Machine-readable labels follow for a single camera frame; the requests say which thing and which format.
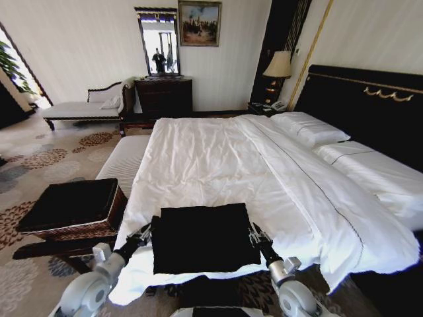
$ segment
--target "floor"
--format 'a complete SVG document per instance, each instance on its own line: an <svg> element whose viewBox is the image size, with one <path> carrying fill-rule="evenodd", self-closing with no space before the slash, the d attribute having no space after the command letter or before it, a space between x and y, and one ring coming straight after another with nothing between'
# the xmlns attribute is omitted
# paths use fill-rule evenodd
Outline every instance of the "floor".
<svg viewBox="0 0 423 317"><path fill-rule="evenodd" d="M0 154L9 162L0 167L0 317L47 316L77 273L56 258L12 260L22 245L40 241L14 229L49 184L91 180L120 140L116 123L55 122L50 131L38 114L0 130ZM150 134L129 129L127 135ZM340 316L378 316L355 284L347 279L333 296L316 267L298 274L314 296ZM198 304L192 294L210 289L209 298L225 304L261 308L281 316L268 272L214 281L199 278L184 285L159 287L125 307L108 303L99 316L170 316L177 308Z"/></svg>

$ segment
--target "mirror frame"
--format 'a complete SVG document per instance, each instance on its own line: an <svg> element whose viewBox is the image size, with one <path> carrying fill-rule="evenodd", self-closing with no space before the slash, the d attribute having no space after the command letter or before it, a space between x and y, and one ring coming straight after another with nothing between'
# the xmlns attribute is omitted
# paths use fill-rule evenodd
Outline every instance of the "mirror frame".
<svg viewBox="0 0 423 317"><path fill-rule="evenodd" d="M144 55L145 55L145 62L147 64L147 71L148 75L152 77L174 77L174 76L181 76L180 74L180 55L179 55L179 36L178 36L178 8L151 8L151 7L134 7L136 13L137 13L137 20L138 20L138 26L139 31L141 32L141 40L143 44L144 49ZM145 48L145 41L144 41L144 30L141 23L141 19L139 18L139 13L148 13L148 12L163 12L163 13L174 13L174 32L176 36L176 54L178 56L178 73L158 73L158 74L152 74L150 71L150 60L148 58L147 49Z"/></svg>

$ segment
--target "lamp base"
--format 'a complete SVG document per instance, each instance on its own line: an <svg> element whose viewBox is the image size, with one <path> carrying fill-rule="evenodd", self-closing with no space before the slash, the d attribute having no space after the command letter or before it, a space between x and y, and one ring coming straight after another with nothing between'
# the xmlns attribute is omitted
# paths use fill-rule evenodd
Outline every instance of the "lamp base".
<svg viewBox="0 0 423 317"><path fill-rule="evenodd" d="M273 104L278 100L283 83L284 78L272 78L264 89L264 104Z"/></svg>

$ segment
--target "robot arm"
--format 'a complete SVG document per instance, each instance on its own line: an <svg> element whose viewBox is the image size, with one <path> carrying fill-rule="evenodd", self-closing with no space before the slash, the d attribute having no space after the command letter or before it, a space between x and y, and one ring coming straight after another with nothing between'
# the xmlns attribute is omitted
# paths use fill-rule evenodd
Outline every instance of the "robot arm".
<svg viewBox="0 0 423 317"><path fill-rule="evenodd" d="M63 292L58 306L49 317L96 316L118 281L121 270L132 254L150 241L150 224L131 234L126 243L113 253L110 246L99 243L93 248L96 266L92 272L78 276Z"/></svg>
<svg viewBox="0 0 423 317"><path fill-rule="evenodd" d="M331 314L302 283L295 280L295 271L301 265L297 258L285 261L273 250L272 239L253 223L250 241L262 252L272 277L272 285L279 297L279 305L289 317L337 317Z"/></svg>
<svg viewBox="0 0 423 317"><path fill-rule="evenodd" d="M127 238L124 246L110 251L108 244L98 244L93 248L97 265L92 272L82 274L73 280L64 291L59 305L49 317L96 316L106 302L107 295L115 286L121 270L132 254L150 240L150 224ZM250 241L266 258L266 266L272 276L272 284L284 313L289 317L337 317L317 302L311 291L295 281L294 273L301 265L297 258L285 261L272 248L272 240L254 224L250 228Z"/></svg>

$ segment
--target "painting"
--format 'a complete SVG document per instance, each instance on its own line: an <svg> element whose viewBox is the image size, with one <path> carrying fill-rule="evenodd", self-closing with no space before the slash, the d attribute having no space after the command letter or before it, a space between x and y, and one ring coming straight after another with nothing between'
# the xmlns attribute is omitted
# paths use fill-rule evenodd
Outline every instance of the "painting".
<svg viewBox="0 0 423 317"><path fill-rule="evenodd" d="M219 46L221 3L179 1L180 45Z"/></svg>

